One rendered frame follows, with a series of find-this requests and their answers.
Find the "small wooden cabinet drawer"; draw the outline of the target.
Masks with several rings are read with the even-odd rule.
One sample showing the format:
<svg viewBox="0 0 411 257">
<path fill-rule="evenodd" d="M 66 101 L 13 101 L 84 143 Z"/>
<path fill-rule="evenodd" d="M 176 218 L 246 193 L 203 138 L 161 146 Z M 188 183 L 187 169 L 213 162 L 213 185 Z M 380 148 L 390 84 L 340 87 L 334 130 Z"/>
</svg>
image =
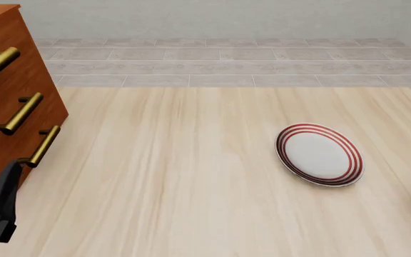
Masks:
<svg viewBox="0 0 411 257">
<path fill-rule="evenodd" d="M 19 96 L 0 98 L 0 124 L 5 124 L 23 106 Z M 40 130 L 60 126 L 68 112 L 58 94 L 44 96 L 16 132 L 8 136 L 0 131 L 0 173 L 9 162 L 18 158 L 30 158 L 44 136 Z"/>
</svg>

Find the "medium wooden cabinet drawer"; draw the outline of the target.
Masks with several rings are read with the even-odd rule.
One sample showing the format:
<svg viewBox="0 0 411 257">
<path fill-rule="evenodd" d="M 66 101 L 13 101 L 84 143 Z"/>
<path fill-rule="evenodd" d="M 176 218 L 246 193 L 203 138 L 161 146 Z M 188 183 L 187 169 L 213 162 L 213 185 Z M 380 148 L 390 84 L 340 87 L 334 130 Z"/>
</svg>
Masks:
<svg viewBox="0 0 411 257">
<path fill-rule="evenodd" d="M 0 71 L 0 163 L 28 158 L 42 140 L 39 131 L 67 116 L 43 61 L 13 61 Z"/>
</svg>

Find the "wooden cabinet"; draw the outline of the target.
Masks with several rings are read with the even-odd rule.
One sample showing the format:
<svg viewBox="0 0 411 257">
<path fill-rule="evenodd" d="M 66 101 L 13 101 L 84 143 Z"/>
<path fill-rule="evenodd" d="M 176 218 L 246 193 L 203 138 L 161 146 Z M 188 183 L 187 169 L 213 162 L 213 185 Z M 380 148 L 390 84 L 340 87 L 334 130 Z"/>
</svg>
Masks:
<svg viewBox="0 0 411 257">
<path fill-rule="evenodd" d="M 0 174 L 12 161 L 39 164 L 68 111 L 18 4 L 0 4 Z"/>
</svg>

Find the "white plate with red rings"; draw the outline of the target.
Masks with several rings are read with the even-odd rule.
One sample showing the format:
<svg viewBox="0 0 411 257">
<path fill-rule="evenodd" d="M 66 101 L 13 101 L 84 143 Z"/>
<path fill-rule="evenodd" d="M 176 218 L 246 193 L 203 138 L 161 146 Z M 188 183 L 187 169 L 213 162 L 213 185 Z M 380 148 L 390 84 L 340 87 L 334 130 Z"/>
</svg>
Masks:
<svg viewBox="0 0 411 257">
<path fill-rule="evenodd" d="M 319 186 L 350 186 L 364 175 L 365 160 L 346 136 L 319 124 L 292 124 L 275 140 L 282 164 L 296 176 Z"/>
</svg>

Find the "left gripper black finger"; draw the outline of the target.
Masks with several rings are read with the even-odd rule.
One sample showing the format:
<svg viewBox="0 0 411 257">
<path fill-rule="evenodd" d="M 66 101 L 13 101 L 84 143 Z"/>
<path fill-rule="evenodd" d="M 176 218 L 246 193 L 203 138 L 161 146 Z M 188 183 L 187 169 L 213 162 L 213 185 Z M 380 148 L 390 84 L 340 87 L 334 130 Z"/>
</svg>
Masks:
<svg viewBox="0 0 411 257">
<path fill-rule="evenodd" d="M 22 166 L 13 160 L 0 173 L 0 214 L 15 214 L 16 192 Z"/>
</svg>

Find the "large wooden cabinet drawer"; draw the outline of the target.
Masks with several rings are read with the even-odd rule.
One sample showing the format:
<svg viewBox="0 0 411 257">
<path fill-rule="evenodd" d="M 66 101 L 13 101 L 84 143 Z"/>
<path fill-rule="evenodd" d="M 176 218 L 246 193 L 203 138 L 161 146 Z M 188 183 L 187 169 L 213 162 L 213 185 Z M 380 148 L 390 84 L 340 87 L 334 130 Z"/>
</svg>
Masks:
<svg viewBox="0 0 411 257">
<path fill-rule="evenodd" d="M 21 55 L 0 72 L 0 98 L 47 95 L 53 83 L 17 5 L 0 10 L 0 52 L 11 46 Z"/>
</svg>

